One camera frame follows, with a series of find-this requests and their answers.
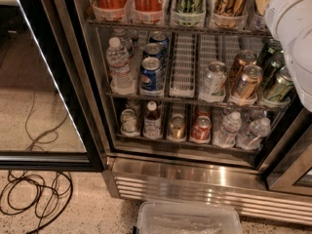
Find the power cord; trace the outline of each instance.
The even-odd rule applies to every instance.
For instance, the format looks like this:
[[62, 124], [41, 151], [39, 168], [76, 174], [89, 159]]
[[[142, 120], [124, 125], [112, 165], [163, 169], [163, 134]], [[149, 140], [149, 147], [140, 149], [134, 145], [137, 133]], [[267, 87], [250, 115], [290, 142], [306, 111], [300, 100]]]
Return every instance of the power cord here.
[[[25, 151], [33, 151], [34, 148], [45, 151], [44, 148], [39, 144], [48, 144], [56, 141], [59, 137], [57, 129], [64, 124], [68, 116], [66, 113], [66, 116], [63, 118], [63, 120], [55, 127], [43, 132], [37, 137], [32, 137], [27, 125], [31, 115], [33, 114], [35, 99], [36, 95], [34, 92], [32, 105], [24, 125], [26, 133], [32, 142], [25, 148]], [[41, 140], [43, 137], [51, 134], [55, 135], [52, 140]], [[31, 208], [34, 208], [34, 213], [39, 219], [39, 222], [37, 228], [27, 232], [28, 234], [39, 233], [39, 230], [54, 222], [66, 209], [73, 194], [73, 183], [70, 173], [56, 172], [51, 185], [48, 185], [46, 180], [41, 175], [33, 174], [29, 171], [23, 171], [21, 174], [20, 172], [9, 171], [7, 180], [9, 183], [2, 189], [0, 194], [0, 212], [4, 215], [19, 215], [26, 212], [27, 210], [30, 210]], [[34, 199], [28, 204], [28, 206], [19, 208], [14, 206], [12, 203], [12, 196], [14, 195], [14, 192], [17, 190], [17, 188], [25, 182], [27, 182], [28, 185], [34, 186], [36, 193]], [[50, 197], [45, 198], [44, 194], [47, 194], [47, 192], [51, 195]], [[46, 200], [47, 203], [42, 213], [40, 213], [40, 209], [42, 209], [43, 205], [42, 202], [44, 200]]]

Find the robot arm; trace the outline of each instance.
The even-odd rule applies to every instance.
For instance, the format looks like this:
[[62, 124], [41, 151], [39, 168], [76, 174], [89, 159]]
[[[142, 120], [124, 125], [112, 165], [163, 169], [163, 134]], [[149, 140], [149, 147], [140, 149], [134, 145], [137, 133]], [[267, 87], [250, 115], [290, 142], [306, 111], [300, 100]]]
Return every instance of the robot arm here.
[[301, 103], [312, 111], [312, 0], [270, 0], [265, 21], [282, 44]]

